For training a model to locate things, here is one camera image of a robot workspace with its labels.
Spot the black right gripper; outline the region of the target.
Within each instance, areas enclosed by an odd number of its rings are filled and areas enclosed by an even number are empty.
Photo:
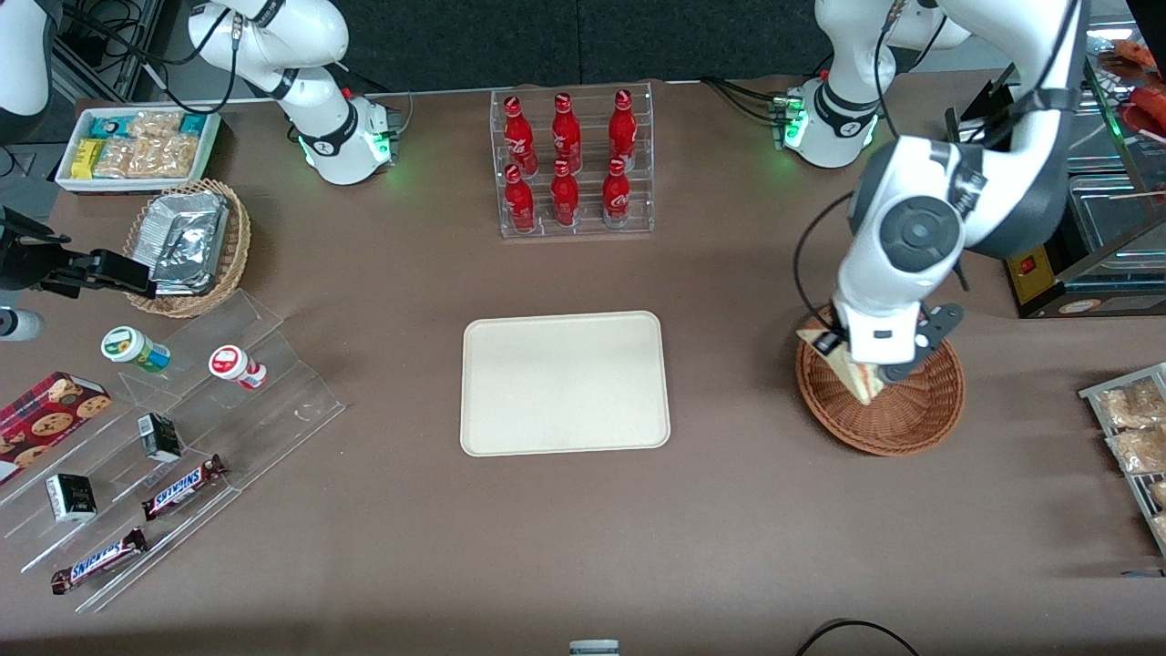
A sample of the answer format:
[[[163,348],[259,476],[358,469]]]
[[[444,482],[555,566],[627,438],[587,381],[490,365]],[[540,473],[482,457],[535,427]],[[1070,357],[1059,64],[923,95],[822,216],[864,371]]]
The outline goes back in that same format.
[[[35,290],[78,298],[83,288],[107,288],[140,298],[157,296],[157,283],[149,278],[148,266],[113,251],[92,251],[90,275],[87,255],[64,248],[71,241],[71,237],[57,235],[24,213],[3,209],[3,291]]]

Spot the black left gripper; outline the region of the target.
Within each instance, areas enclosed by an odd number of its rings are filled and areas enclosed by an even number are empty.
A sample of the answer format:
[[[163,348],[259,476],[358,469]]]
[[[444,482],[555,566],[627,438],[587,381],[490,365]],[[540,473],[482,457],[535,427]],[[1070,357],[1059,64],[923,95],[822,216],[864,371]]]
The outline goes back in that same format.
[[[921,306],[921,313],[916,317],[916,336],[942,336],[944,333],[944,306]],[[824,331],[813,338],[813,350],[820,357],[833,357],[836,352],[845,353],[845,332]]]

